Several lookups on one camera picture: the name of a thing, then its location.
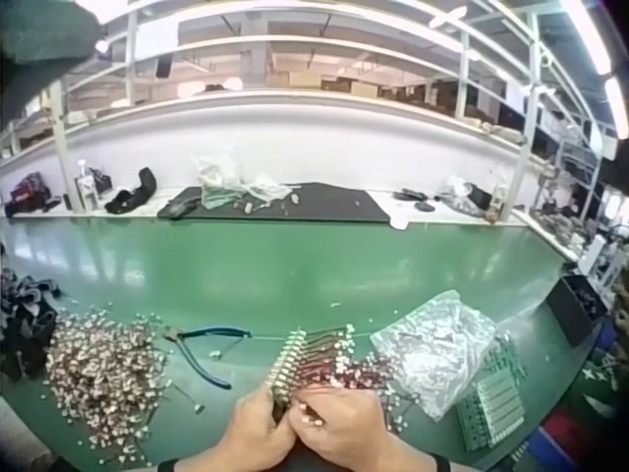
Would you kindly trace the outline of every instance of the hand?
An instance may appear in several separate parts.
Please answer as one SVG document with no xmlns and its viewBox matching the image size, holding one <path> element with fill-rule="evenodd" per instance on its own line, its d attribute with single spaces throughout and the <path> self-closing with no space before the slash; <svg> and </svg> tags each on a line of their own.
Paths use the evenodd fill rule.
<svg viewBox="0 0 629 472">
<path fill-rule="evenodd" d="M 288 418 L 275 425 L 273 399 L 263 385 L 241 399 L 220 443 L 177 463 L 177 472 L 259 472 L 279 464 L 295 445 Z"/>
<path fill-rule="evenodd" d="M 377 395 L 368 390 L 309 388 L 296 395 L 323 420 L 323 426 L 306 422 L 308 416 L 299 403 L 288 418 L 304 444 L 323 457 L 354 472 L 378 469 L 378 463 L 393 447 L 386 431 Z"/>
</svg>

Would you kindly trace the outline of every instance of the black wristband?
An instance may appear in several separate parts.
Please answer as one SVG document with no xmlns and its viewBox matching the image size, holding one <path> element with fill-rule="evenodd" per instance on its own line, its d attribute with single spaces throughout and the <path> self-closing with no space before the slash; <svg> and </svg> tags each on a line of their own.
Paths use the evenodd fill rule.
<svg viewBox="0 0 629 472">
<path fill-rule="evenodd" d="M 175 464 L 179 459 L 170 459 L 157 466 L 157 472 L 175 472 Z"/>
<path fill-rule="evenodd" d="M 450 461 L 448 459 L 436 454 L 431 454 L 430 456 L 436 462 L 436 472 L 450 472 Z"/>
</svg>

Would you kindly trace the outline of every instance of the needle-nose pliers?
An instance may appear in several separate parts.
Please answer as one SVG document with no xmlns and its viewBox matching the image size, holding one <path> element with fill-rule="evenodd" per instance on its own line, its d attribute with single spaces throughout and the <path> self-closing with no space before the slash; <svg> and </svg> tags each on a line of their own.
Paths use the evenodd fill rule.
<svg viewBox="0 0 629 472">
<path fill-rule="evenodd" d="M 179 347 L 179 350 L 184 355 L 186 361 L 188 361 L 188 364 L 190 364 L 191 367 L 197 372 L 197 374 L 199 374 L 205 381 L 210 382 L 211 384 L 219 388 L 229 390 L 231 389 L 232 385 L 206 372 L 205 369 L 200 366 L 192 351 L 185 343 L 185 339 L 189 339 L 191 337 L 206 336 L 209 334 L 230 337 L 252 337 L 251 331 L 230 326 L 207 326 L 200 329 L 192 329 L 189 331 L 183 331 L 171 327 L 166 330 L 166 332 L 164 333 L 164 337 L 169 341 L 177 344 L 177 347 Z"/>
</svg>

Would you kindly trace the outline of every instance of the left hand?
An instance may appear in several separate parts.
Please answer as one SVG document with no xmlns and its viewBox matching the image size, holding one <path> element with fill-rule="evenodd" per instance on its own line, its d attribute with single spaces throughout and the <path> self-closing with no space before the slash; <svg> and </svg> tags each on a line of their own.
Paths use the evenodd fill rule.
<svg viewBox="0 0 629 472">
<path fill-rule="evenodd" d="M 285 416 L 272 418 L 273 398 L 266 385 L 241 399 L 220 443 L 177 463 L 177 472 L 259 472 L 279 464 L 295 445 L 295 433 Z"/>
</svg>

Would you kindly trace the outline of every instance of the metal shelf frame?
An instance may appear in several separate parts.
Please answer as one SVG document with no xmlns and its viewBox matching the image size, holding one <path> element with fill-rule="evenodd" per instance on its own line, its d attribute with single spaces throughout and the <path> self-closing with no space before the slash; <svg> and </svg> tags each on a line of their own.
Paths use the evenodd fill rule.
<svg viewBox="0 0 629 472">
<path fill-rule="evenodd" d="M 229 37 L 221 37 L 218 39 L 211 39 L 205 41 L 199 41 L 190 44 L 179 45 L 174 48 L 170 52 L 183 52 L 183 51 L 192 51 L 200 48 L 207 48 L 213 46 L 221 46 L 227 44 L 252 44 L 252 43 L 273 43 L 273 42 L 298 42 L 298 43 L 310 43 L 313 45 L 325 45 L 325 46 L 335 46 L 340 48 L 349 48 L 358 50 L 361 52 L 368 52 L 370 54 L 381 55 L 385 57 L 389 57 L 392 59 L 401 60 L 408 64 L 415 64 L 418 66 L 426 67 L 432 71 L 435 71 L 441 76 L 450 77 L 454 80 L 458 80 L 459 88 L 458 88 L 458 96 L 456 101 L 456 110 L 455 110 L 455 118 L 458 120 L 462 120 L 465 116 L 465 105 L 467 101 L 467 92 L 468 86 L 474 87 L 483 93 L 487 94 L 491 98 L 499 101 L 500 103 L 507 104 L 506 100 L 495 91 L 483 86 L 482 84 L 471 80 L 470 78 L 470 69 L 471 63 L 480 61 L 485 64 L 486 67 L 495 72 L 495 76 L 498 79 L 501 79 L 503 82 L 511 82 L 513 84 L 517 84 L 523 89 L 529 89 L 529 99 L 527 100 L 527 108 L 525 110 L 525 127 L 524 127 L 524 140 L 523 144 L 520 148 L 519 158 L 516 165 L 516 170 L 512 176 L 508 196 L 505 202 L 505 211 L 503 212 L 503 216 L 507 218 L 511 213 L 511 209 L 515 203 L 515 198 L 517 197 L 520 187 L 522 185 L 522 181 L 524 179 L 524 173 L 526 171 L 526 167 L 532 158 L 532 145 L 535 137 L 535 131 L 538 127 L 537 124 L 537 116 L 539 110 L 539 103 L 543 96 L 547 100 L 549 100 L 559 111 L 561 111 L 568 121 L 572 124 L 572 126 L 579 132 L 579 138 L 582 143 L 589 144 L 590 141 L 593 141 L 593 137 L 595 134 L 602 135 L 603 130 L 609 128 L 608 125 L 603 123 L 599 123 L 588 102 L 581 94 L 581 92 L 576 87 L 574 81 L 569 77 L 566 73 L 565 69 L 561 66 L 561 64 L 557 61 L 556 57 L 552 54 L 549 48 L 543 44 L 540 36 L 540 28 L 539 28 L 539 18 L 538 14 L 535 10 L 527 9 L 524 11 L 524 15 L 526 17 L 526 21 L 523 21 L 520 16 L 509 10 L 503 4 L 501 4 L 497 0 L 474 0 L 475 3 L 483 7 L 486 11 L 491 12 L 488 13 L 488 17 L 492 18 L 501 18 L 503 23 L 506 24 L 509 29 L 526 43 L 529 47 L 529 64 L 523 64 L 520 62 L 515 56 L 513 56 L 509 51 L 504 49 L 500 44 L 496 43 L 494 40 L 480 32 L 475 28 L 475 23 L 480 21 L 480 19 L 472 19 L 468 23 L 465 23 L 460 20 L 448 19 L 445 16 L 445 12 L 442 10 L 429 5 L 425 2 L 421 2 L 418 0 L 389 0 L 390 4 L 403 4 L 407 7 L 413 8 L 418 12 L 422 12 L 424 14 L 428 14 L 431 16 L 440 16 L 446 19 L 446 22 L 456 28 L 458 30 L 458 34 L 460 40 L 455 39 L 452 36 L 447 34 L 438 32 L 434 29 L 429 29 L 427 26 L 422 25 L 417 22 L 413 22 L 411 20 L 404 19 L 402 17 L 397 17 L 393 14 L 388 13 L 385 9 L 383 10 L 375 10 L 372 8 L 367 8 L 363 6 L 358 6 L 351 3 L 351 0 L 348 0 L 347 3 L 318 3 L 316 1 L 310 0 L 283 0 L 279 2 L 266 2 L 264 0 L 240 0 L 240 1 L 231 1 L 224 2 L 219 4 L 205 4 L 201 6 L 196 6 L 192 8 L 188 8 L 185 10 L 174 11 L 171 14 L 166 15 L 165 17 L 153 17 L 149 21 L 159 21 L 163 20 L 167 17 L 176 17 L 179 20 L 189 20 L 195 18 L 206 18 L 211 16 L 224 16 L 229 13 L 244 13 L 247 11 L 256 10 L 260 12 L 269 12 L 276 10 L 290 10 L 290 11 L 304 11 L 304 12 L 321 12 L 326 13 L 328 15 L 340 15 L 347 16 L 351 18 L 360 18 L 366 22 L 373 24 L 380 24 L 385 27 L 391 27 L 391 25 L 397 25 L 400 30 L 403 30 L 410 35 L 415 35 L 417 38 L 422 40 L 429 40 L 434 42 L 436 45 L 445 47 L 450 51 L 456 52 L 460 56 L 459 62 L 459 70 L 451 71 L 442 66 L 434 64 L 430 61 L 421 59 L 420 57 L 416 57 L 405 52 L 399 52 L 396 50 L 391 50 L 379 46 L 373 46 L 370 44 L 364 44 L 355 41 L 341 40 L 341 39 L 332 39 L 323 36 L 299 36 L 299 35 L 273 35 L 273 34 L 259 34 L 259 35 L 233 35 Z M 103 71 L 95 73 L 90 77 L 82 79 L 77 83 L 73 84 L 70 87 L 67 87 L 65 90 L 65 94 L 72 93 L 78 89 L 81 89 L 88 84 L 92 84 L 103 77 L 106 77 L 115 72 L 124 71 L 125 72 L 125 91 L 126 98 L 129 101 L 131 107 L 136 106 L 137 97 L 136 97 L 136 37 L 137 32 L 140 26 L 139 22 L 139 11 L 143 8 L 150 7 L 154 4 L 172 4 L 175 7 L 175 3 L 173 0 L 141 0 L 139 2 L 134 2 L 129 6 L 129 9 L 125 12 L 121 12 L 121 15 L 118 17 L 126 17 L 127 18 L 127 28 L 124 31 L 116 33 L 110 37 L 105 38 L 105 40 L 111 45 L 115 42 L 126 40 L 125 45 L 125 62 L 122 64 L 117 64 L 111 66 Z M 518 73 L 524 77 L 524 81 L 521 82 L 520 79 L 510 77 L 507 75 L 505 77 L 504 71 L 502 68 L 492 62 L 490 59 L 484 57 L 479 51 L 474 50 L 470 47 L 471 39 L 478 41 L 484 46 L 488 47 L 493 53 L 497 54 L 500 57 L 500 60 L 504 62 L 504 64 L 508 65 L 510 69 L 518 71 Z M 154 57 L 143 58 L 143 60 L 154 59 Z M 570 111 L 569 106 L 564 104 L 557 94 L 544 94 L 544 84 L 542 83 L 542 63 L 544 60 L 549 61 L 551 64 L 550 70 L 553 73 L 556 81 L 563 87 L 566 91 L 568 98 L 572 102 L 571 105 L 576 109 L 575 111 Z M 64 91 L 60 86 L 60 83 L 55 83 L 51 86 L 49 90 L 51 96 L 51 104 L 53 108 L 57 105 L 63 103 Z M 62 116 L 59 114 L 59 109 L 53 109 L 52 114 L 53 117 L 59 118 Z M 2 172 L 2 167 L 15 162 L 17 159 L 31 152 L 32 147 L 21 150 L 19 147 L 19 142 L 17 140 L 17 134 L 20 129 L 29 121 L 29 118 L 23 118 L 20 120 L 14 120 L 9 124 L 9 127 L 5 133 L 0 135 L 0 147 L 4 147 L 5 143 L 9 141 L 12 154 L 14 157 L 8 159 L 5 162 L 0 161 L 0 172 Z M 592 133 L 588 137 L 584 132 L 583 123 L 585 121 L 590 121 L 592 124 Z M 66 148 L 66 140 L 65 135 L 68 132 L 63 119 L 54 119 L 53 122 L 53 132 L 54 132 L 54 141 L 57 148 L 57 154 L 62 161 L 62 169 L 64 174 L 73 173 L 73 168 L 76 167 L 76 164 L 73 166 L 70 162 L 67 161 L 68 153 Z M 600 161 L 601 154 L 600 150 L 596 151 L 594 149 L 590 149 L 597 160 L 597 165 L 593 169 L 592 175 L 592 185 L 589 186 L 589 195 L 586 207 L 583 210 L 582 217 L 585 217 L 587 213 L 588 206 L 592 200 L 594 187 L 596 185 L 596 181 L 598 180 L 599 171 L 600 171 Z M 70 182 L 74 182 L 74 175 L 66 175 L 66 182 L 68 184 L 68 191 L 72 193 L 71 188 L 74 188 L 74 184 L 70 185 Z"/>
</svg>

